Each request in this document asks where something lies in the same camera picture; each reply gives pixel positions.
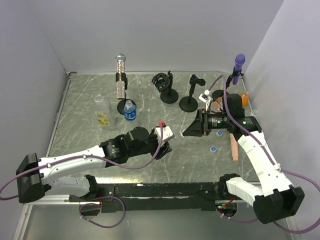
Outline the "white blue Pocari cap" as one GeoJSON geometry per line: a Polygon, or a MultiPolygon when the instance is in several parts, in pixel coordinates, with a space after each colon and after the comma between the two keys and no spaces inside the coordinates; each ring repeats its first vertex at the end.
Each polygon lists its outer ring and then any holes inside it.
{"type": "Polygon", "coordinates": [[[212,146],[212,147],[210,148],[210,151],[211,151],[212,153],[214,153],[214,152],[217,151],[217,148],[216,148],[215,146],[212,146]]]}

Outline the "clear white-capped tea bottle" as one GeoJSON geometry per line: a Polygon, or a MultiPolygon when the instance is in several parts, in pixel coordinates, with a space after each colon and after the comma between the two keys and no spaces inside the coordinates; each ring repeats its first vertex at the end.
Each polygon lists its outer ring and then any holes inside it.
{"type": "Polygon", "coordinates": [[[116,121],[109,98],[98,94],[94,97],[94,114],[100,126],[115,127],[116,121]]]}

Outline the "blue label water bottle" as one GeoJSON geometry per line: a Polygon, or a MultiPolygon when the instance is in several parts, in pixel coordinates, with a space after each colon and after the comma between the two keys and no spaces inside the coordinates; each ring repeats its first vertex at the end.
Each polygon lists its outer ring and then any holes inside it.
{"type": "Polygon", "coordinates": [[[124,109],[123,109],[124,118],[132,122],[137,118],[137,107],[131,100],[126,100],[124,109]]]}

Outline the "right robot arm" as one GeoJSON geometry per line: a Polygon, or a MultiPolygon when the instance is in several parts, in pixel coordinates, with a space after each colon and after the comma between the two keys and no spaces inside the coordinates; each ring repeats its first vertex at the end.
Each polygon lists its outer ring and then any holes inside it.
{"type": "Polygon", "coordinates": [[[217,190],[223,199],[238,197],[253,207],[257,219],[268,224],[294,216],[305,197],[301,187],[281,171],[265,141],[262,128],[253,116],[246,116],[242,98],[227,94],[222,98],[223,110],[211,113],[197,110],[196,117],[182,134],[185,137],[207,136],[213,129],[226,129],[248,156],[260,182],[256,187],[236,173],[219,178],[217,190]]]}

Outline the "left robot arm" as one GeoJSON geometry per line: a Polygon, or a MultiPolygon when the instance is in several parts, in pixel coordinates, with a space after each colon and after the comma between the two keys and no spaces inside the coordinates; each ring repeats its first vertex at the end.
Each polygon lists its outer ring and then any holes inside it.
{"type": "Polygon", "coordinates": [[[151,131],[138,126],[79,152],[43,158],[30,153],[16,170],[18,201],[27,204],[49,195],[73,195],[93,201],[99,195],[95,178],[72,174],[113,166],[125,169],[129,158],[146,154],[159,160],[172,151],[169,140],[173,138],[169,126],[157,126],[151,131]]]}

